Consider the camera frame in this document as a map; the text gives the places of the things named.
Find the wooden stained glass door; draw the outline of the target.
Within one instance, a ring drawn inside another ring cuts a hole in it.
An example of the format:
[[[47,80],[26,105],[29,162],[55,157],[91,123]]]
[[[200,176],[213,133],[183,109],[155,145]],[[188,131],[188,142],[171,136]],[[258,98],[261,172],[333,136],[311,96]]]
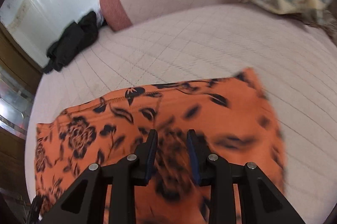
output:
[[[1,26],[1,223],[26,223],[25,144],[41,73]]]

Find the black garment pile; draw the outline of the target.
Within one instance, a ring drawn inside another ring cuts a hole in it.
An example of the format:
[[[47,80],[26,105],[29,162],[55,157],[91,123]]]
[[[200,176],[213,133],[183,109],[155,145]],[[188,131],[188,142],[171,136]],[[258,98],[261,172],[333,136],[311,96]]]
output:
[[[43,72],[60,72],[68,66],[79,53],[94,44],[98,39],[99,29],[106,24],[100,10],[89,11],[78,22],[72,21],[59,39],[47,49],[49,62],[43,68]]]

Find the orange black floral blouse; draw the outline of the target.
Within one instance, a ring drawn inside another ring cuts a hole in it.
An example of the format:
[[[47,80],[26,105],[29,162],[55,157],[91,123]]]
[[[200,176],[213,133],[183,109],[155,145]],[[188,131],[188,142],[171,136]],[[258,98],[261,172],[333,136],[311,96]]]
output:
[[[70,107],[37,125],[35,187],[46,214],[92,163],[118,162],[158,133],[148,186],[136,188],[138,223],[207,223],[210,189],[193,184],[187,132],[215,154],[256,163],[274,185],[285,185],[285,147],[277,117],[254,70],[231,78],[116,90]]]

